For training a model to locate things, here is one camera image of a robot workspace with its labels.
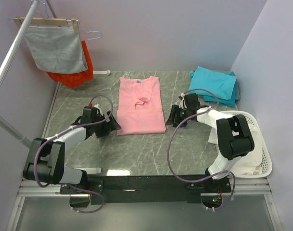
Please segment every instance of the plastic basket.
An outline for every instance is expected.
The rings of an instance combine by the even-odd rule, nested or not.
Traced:
[[[263,135],[261,133],[261,130],[259,128],[257,120],[251,114],[249,114],[247,112],[243,112],[243,111],[221,111],[221,112],[226,113],[226,114],[230,114],[230,115],[234,115],[234,116],[239,115],[239,114],[244,115],[246,117],[248,124],[255,125],[258,128],[258,130],[261,134],[261,138],[262,138],[262,162],[260,164],[260,166],[262,168],[262,173],[257,174],[257,175],[238,175],[238,174],[235,174],[235,176],[239,177],[239,178],[261,178],[261,177],[268,176],[272,171],[273,165],[272,165],[272,161],[271,161],[270,155],[268,153],[266,143],[264,142]]]

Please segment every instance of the blue folded clothes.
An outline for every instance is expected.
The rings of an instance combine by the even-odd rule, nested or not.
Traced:
[[[221,73],[199,66],[198,69],[192,71],[189,76],[192,78],[189,89],[202,88],[209,90],[219,98],[220,103],[232,107],[235,106],[236,100],[240,100],[239,86],[234,72]],[[193,92],[198,95],[203,95],[204,101],[216,102],[216,99],[207,92],[200,90]]]

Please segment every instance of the gray marble table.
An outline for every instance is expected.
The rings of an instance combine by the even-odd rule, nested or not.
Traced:
[[[162,108],[167,120],[171,105],[178,100],[181,92],[188,90],[190,77],[187,71],[145,71],[112,72],[110,76],[96,77],[82,86],[69,89],[59,87],[46,137],[52,136],[70,126],[82,114],[84,106],[98,93],[108,96],[114,104],[113,115],[119,103],[119,77],[160,78]],[[103,111],[109,110],[104,98],[100,103]],[[219,111],[235,110],[220,105]],[[71,148],[65,156],[68,167],[101,167],[101,175],[170,175],[166,152],[174,128],[168,126],[164,134],[117,136],[111,132],[97,139],[95,135]],[[189,121],[186,128],[180,128],[171,145],[172,166],[177,174],[204,174],[217,156],[215,145],[207,142],[211,128],[205,124]]]

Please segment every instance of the pink fabric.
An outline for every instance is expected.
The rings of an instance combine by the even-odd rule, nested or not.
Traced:
[[[166,131],[158,77],[120,78],[117,135],[164,133]]]

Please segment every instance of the gray cloth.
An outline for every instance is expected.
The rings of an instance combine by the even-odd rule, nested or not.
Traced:
[[[30,26],[25,39],[40,70],[73,74],[88,69],[80,35],[71,26]]]

